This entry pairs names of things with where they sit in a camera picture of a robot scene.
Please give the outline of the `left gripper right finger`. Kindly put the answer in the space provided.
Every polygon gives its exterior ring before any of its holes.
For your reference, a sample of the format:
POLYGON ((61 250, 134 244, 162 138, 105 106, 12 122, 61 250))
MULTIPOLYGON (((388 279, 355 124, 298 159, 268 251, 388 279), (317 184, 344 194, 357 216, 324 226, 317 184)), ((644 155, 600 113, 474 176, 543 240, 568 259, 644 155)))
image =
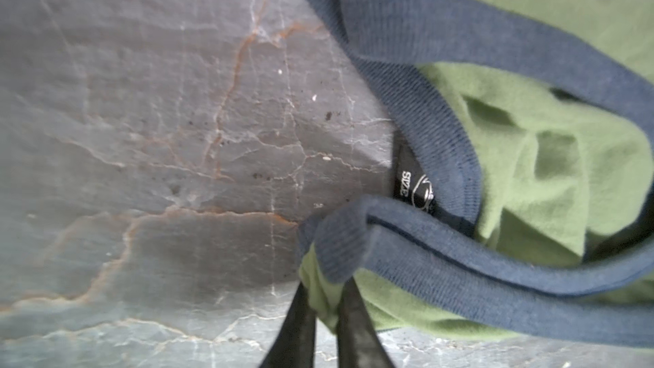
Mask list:
POLYGON ((354 279, 349 279, 342 288, 337 351, 339 368, 395 368, 376 334, 354 279))

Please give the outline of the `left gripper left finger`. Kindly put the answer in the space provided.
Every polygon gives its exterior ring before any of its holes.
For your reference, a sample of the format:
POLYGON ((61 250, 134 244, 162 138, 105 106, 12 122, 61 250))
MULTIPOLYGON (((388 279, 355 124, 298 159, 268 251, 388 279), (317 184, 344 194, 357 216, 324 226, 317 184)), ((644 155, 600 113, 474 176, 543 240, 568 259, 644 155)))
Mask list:
POLYGON ((299 284, 271 349, 260 368, 314 367, 316 313, 311 308, 308 290, 299 284))

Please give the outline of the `green tank top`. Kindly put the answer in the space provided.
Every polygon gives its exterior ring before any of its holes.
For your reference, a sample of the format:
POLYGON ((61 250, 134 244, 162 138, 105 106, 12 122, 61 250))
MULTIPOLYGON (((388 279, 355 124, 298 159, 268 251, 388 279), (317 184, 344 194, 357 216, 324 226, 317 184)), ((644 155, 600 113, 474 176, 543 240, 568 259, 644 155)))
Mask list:
POLYGON ((397 125, 392 197, 298 232, 330 329, 653 345, 653 0, 307 0, 397 125))

